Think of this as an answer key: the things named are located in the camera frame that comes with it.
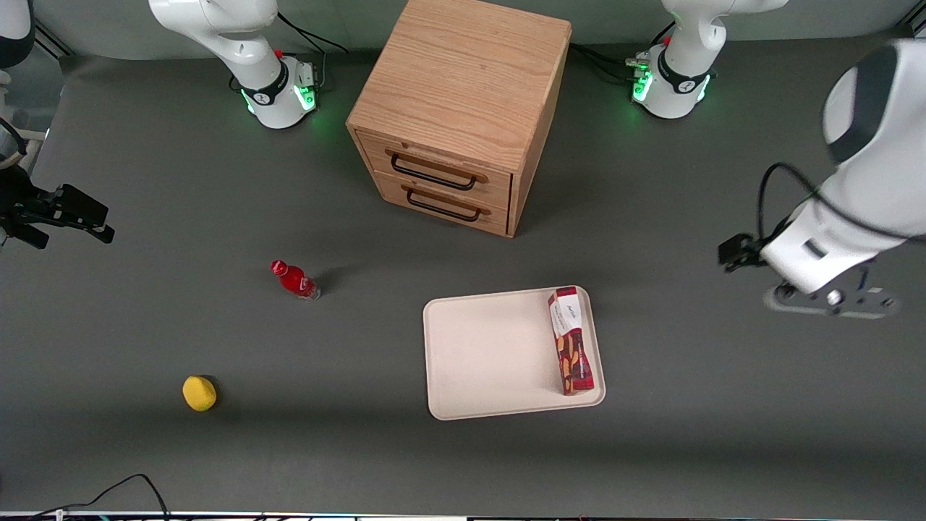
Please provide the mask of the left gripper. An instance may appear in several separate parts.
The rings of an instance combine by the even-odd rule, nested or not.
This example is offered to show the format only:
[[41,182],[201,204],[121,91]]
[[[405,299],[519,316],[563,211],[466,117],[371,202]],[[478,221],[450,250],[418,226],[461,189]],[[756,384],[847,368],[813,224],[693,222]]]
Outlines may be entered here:
[[800,292],[809,294],[844,271],[889,249],[889,238],[850,224],[817,199],[804,201],[783,231],[761,248],[748,233],[718,245],[718,264],[727,274],[770,266]]

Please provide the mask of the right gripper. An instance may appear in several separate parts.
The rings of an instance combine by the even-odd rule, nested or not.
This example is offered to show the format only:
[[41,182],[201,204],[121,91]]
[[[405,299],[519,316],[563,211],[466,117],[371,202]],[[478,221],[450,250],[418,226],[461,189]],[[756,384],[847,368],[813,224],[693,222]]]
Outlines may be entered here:
[[19,240],[37,250],[46,248],[48,234],[33,227],[37,220],[26,213],[48,216],[51,205],[56,217],[70,222],[70,227],[103,244],[113,242],[115,230],[106,224],[109,208],[105,205],[69,184],[60,185],[54,193],[37,188],[25,169],[9,167],[1,171],[1,244]]

